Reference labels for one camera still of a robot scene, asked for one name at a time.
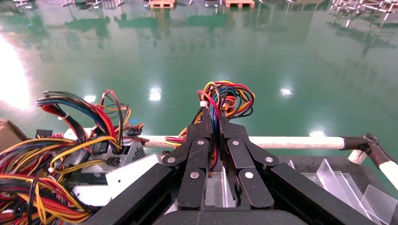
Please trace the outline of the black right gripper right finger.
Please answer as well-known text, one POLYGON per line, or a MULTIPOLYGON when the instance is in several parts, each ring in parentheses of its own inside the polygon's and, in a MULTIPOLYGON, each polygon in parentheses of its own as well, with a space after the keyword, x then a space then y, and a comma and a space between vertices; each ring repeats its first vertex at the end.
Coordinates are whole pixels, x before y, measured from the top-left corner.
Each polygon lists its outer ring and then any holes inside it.
POLYGON ((221 161, 236 208, 272 209, 275 201, 261 173, 279 164, 279 159, 253 143, 246 128, 219 118, 221 161))

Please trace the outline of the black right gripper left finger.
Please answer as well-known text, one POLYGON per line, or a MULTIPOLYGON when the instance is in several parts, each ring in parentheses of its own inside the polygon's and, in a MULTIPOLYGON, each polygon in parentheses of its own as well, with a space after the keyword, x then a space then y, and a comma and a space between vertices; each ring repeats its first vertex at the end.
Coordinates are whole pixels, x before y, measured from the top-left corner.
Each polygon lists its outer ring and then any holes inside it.
POLYGON ((180 176, 176 197, 179 210, 202 210, 211 167, 213 126, 209 110, 201 109, 201 122, 187 127, 185 141, 163 157, 162 163, 180 176))

